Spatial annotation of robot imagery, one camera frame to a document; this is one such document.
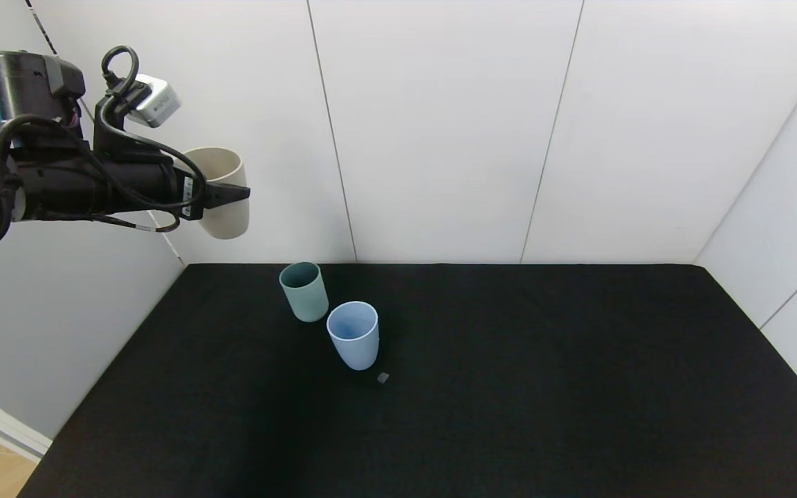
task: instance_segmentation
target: beige cup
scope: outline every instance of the beige cup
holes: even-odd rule
[[[248,186],[244,176],[244,164],[241,156],[230,149],[222,147],[199,147],[183,152],[205,174],[209,183],[231,183],[240,187]],[[187,167],[179,160],[180,167]],[[250,218],[248,199],[213,209],[205,209],[199,223],[215,239],[235,239],[248,229]]]

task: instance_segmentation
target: light blue cup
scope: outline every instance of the light blue cup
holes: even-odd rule
[[[307,261],[292,264],[282,269],[279,284],[301,322],[315,322],[328,314],[328,293],[319,265]]]
[[[363,371],[377,359],[380,321],[367,302],[345,302],[328,315],[328,334],[349,368]]]

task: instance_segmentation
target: table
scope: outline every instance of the table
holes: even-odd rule
[[[20,498],[797,498],[797,377],[703,268],[322,265],[355,372],[282,267],[187,268]]]

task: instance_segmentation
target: cup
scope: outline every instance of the cup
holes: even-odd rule
[[[346,365],[363,371],[374,364],[380,348],[380,320],[367,302],[345,302],[328,315],[328,334]]]
[[[279,274],[279,284],[301,322],[315,322],[328,314],[328,293],[319,265],[309,261],[288,265]]]
[[[231,183],[240,187],[248,186],[244,176],[244,163],[241,156],[222,147],[199,147],[183,152],[202,170],[209,183]],[[183,161],[175,160],[179,167],[189,169]],[[233,202],[213,209],[205,209],[199,224],[215,239],[235,239],[248,229],[250,218],[248,199]]]

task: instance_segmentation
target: cup rim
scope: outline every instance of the cup rim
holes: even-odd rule
[[[238,170],[240,170],[241,168],[244,167],[244,161],[241,159],[241,154],[238,154],[238,152],[233,151],[231,148],[221,147],[221,146],[218,146],[218,145],[206,145],[206,146],[203,146],[203,147],[196,147],[195,149],[190,149],[189,151],[183,152],[183,155],[189,157],[187,154],[189,154],[190,152],[203,151],[203,150],[206,150],[206,149],[219,149],[221,151],[230,152],[230,154],[234,155],[235,158],[237,158],[237,160],[238,160],[238,165],[236,167],[232,168],[230,170],[230,173],[222,174],[221,176],[218,176],[216,178],[206,178],[205,179],[206,183],[219,182],[220,180],[223,180],[223,179],[225,179],[225,178],[227,178],[229,176],[233,176],[233,174],[235,174],[235,172],[237,172]]]
[[[309,284],[306,284],[306,286],[300,286],[300,287],[285,286],[284,281],[282,281],[282,277],[284,277],[285,272],[288,271],[291,267],[294,267],[296,265],[307,265],[307,264],[308,265],[313,265],[313,267],[315,267],[315,271],[316,271],[315,278],[313,278],[313,280],[310,281]],[[319,265],[314,264],[312,261],[297,261],[297,262],[293,262],[293,264],[287,265],[285,268],[282,268],[282,271],[279,271],[279,285],[282,286],[282,287],[287,287],[288,289],[306,289],[306,287],[309,287],[309,286],[312,286],[312,284],[315,284],[315,281],[319,280],[319,278],[321,276],[322,276],[322,269],[319,268]]]
[[[367,332],[365,332],[364,334],[358,336],[357,338],[339,338],[338,336],[334,335],[333,332],[331,332],[331,316],[334,316],[334,313],[336,312],[336,310],[341,309],[343,306],[346,306],[348,304],[363,304],[363,305],[367,306],[367,308],[370,308],[371,311],[374,312],[374,324],[371,325],[371,328],[368,329]],[[331,336],[331,338],[333,338],[333,340],[339,340],[339,341],[342,341],[342,342],[352,342],[352,341],[357,341],[357,340],[363,340],[363,338],[366,338],[367,336],[369,336],[371,334],[371,332],[373,332],[374,329],[376,329],[377,325],[379,325],[379,324],[380,324],[380,315],[377,314],[377,309],[374,308],[373,306],[371,306],[370,303],[367,303],[367,302],[345,302],[345,303],[342,303],[340,306],[337,306],[336,308],[331,310],[331,312],[328,314],[328,320],[325,321],[325,328],[328,329],[328,335]]]

